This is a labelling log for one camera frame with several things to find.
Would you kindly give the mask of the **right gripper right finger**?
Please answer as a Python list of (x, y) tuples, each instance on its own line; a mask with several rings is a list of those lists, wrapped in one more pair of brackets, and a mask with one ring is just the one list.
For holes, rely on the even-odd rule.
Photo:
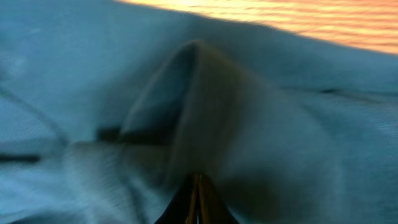
[(199, 175), (198, 201), (200, 224), (239, 224), (207, 175)]

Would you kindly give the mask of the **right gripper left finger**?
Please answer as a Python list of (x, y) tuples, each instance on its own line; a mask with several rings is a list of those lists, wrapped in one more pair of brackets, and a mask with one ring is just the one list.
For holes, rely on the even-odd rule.
[(197, 224), (198, 181), (198, 174), (188, 176), (155, 224)]

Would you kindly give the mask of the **blue polo shirt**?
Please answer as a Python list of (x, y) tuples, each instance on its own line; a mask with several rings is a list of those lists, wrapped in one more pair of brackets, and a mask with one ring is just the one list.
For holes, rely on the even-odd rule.
[(397, 222), (397, 57), (115, 1), (1, 2), (1, 222)]

